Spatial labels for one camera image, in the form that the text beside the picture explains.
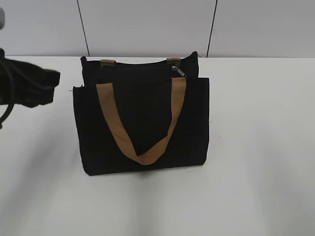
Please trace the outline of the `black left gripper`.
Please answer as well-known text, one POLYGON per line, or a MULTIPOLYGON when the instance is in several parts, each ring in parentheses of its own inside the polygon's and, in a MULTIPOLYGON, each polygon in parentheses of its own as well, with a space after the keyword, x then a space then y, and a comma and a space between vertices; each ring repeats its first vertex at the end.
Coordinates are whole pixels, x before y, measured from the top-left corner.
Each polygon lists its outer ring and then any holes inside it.
POLYGON ((35 64, 12 60, 0 50, 0 103, 23 105, 29 108, 46 105, 54 100, 55 88, 60 83, 60 72, 35 64))

